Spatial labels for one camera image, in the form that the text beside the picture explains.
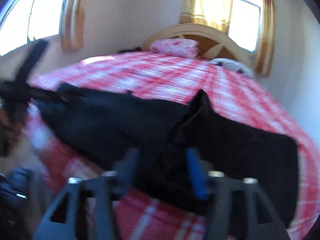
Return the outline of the person left hand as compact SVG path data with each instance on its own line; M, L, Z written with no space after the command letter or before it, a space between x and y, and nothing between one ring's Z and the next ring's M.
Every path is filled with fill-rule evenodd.
M26 117L27 113L23 113L17 120L12 121L4 107L1 107L1 157L8 157L18 144Z

